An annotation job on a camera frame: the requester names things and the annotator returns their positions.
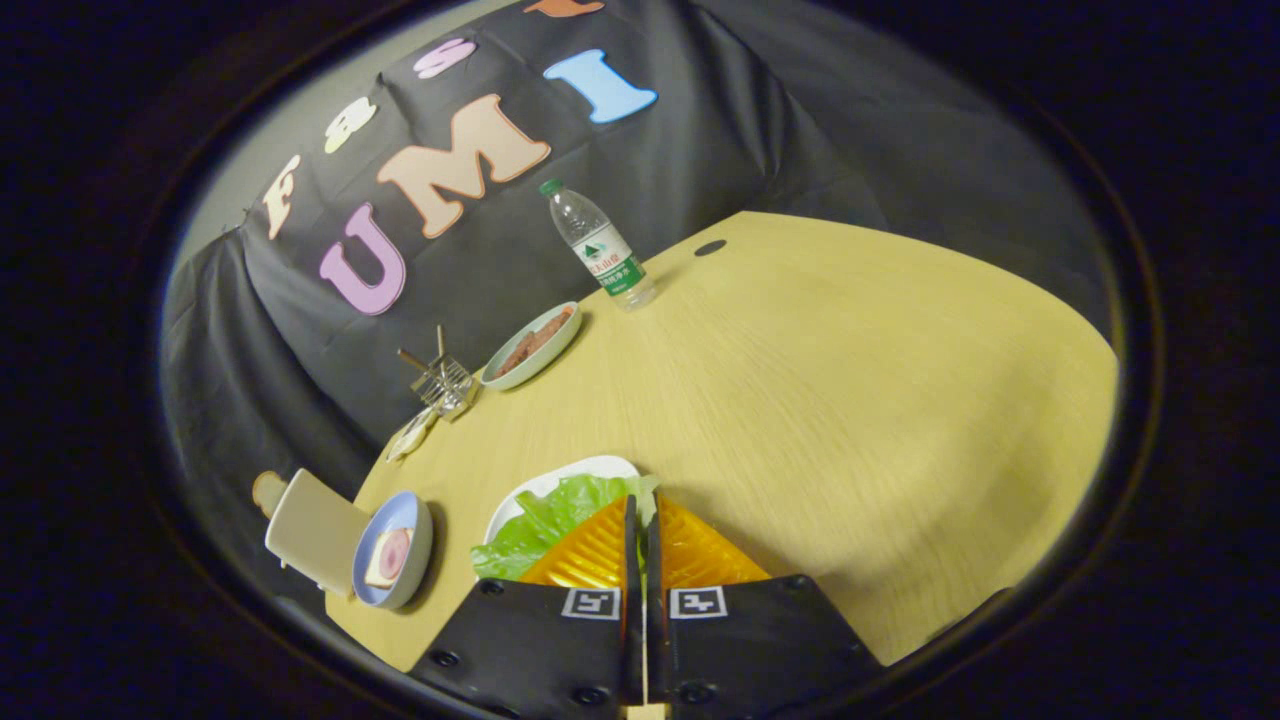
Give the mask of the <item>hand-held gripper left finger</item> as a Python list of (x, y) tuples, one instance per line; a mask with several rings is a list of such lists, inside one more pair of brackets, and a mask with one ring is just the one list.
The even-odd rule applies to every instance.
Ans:
[(508, 719), (623, 719), (643, 705), (637, 509), (625, 498), (620, 583), (566, 588), (483, 578), (412, 676), (474, 712)]

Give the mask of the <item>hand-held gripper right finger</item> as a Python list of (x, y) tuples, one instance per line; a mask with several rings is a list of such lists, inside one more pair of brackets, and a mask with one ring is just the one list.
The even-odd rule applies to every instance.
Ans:
[(790, 717), (882, 674), (812, 577), (772, 577), (663, 495), (646, 532), (646, 698), (668, 716)]

